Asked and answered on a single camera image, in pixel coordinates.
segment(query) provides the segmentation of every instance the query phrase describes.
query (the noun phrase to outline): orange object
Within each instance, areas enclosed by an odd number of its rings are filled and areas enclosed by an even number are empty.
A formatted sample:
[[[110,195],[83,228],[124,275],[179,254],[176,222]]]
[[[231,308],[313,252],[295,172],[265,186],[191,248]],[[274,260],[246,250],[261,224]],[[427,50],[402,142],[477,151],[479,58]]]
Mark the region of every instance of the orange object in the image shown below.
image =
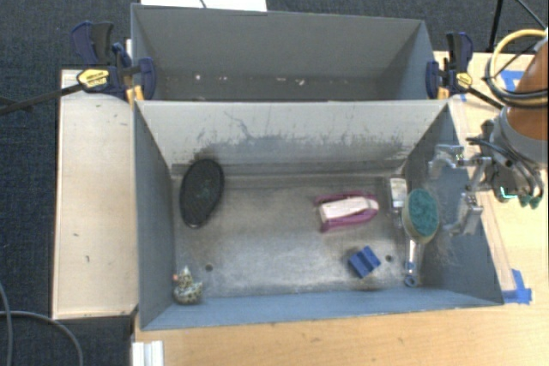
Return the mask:
[[[524,71],[516,87],[517,92],[534,92],[547,89],[547,42],[541,46],[532,62]],[[507,111],[510,126],[526,137],[539,141],[547,140],[547,107],[522,109],[510,107]]]

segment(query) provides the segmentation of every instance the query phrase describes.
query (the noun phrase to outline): gray box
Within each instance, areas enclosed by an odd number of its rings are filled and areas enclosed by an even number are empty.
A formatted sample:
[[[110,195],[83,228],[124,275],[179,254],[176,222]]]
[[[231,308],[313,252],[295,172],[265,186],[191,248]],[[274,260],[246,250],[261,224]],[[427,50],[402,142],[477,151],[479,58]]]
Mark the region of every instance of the gray box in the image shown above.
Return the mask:
[[[449,108],[420,99],[432,57],[422,22],[134,5],[132,40],[160,79],[159,99],[137,102],[134,117],[143,329],[503,303],[482,225],[467,237],[439,231],[423,286],[403,284],[405,237],[389,215],[388,176],[427,187],[443,224],[456,220],[468,180],[464,170],[445,170],[436,184],[426,175],[435,145],[457,138]],[[299,41],[309,42],[302,51]],[[210,221],[191,229],[178,192],[202,158],[221,164],[226,187]],[[315,197],[351,189],[376,194],[379,214],[321,233]],[[359,279],[347,260],[366,245],[382,265]],[[172,299],[184,266],[204,284],[197,305]]]

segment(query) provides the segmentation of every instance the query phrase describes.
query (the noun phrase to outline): gray carpet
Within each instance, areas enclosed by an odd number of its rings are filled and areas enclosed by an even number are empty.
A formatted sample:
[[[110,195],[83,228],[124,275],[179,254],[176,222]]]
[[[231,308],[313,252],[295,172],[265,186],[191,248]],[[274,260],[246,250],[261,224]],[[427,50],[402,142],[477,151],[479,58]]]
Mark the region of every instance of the gray carpet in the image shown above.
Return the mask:
[[[55,89],[64,64],[79,63],[69,31],[78,22],[113,21],[113,41],[130,36],[130,3],[138,0],[0,0],[0,95],[25,99]],[[547,22],[547,0],[524,0]],[[496,0],[268,0],[272,10],[419,18],[435,49],[445,33],[466,31],[486,47]],[[506,0],[500,33],[535,26],[514,0]],[[0,280],[12,309],[47,314],[55,208],[56,103],[32,113],[0,117]],[[130,320],[68,322],[87,365],[129,361]],[[52,327],[15,322],[14,364],[76,364],[69,342]],[[0,321],[0,364],[6,326]]]

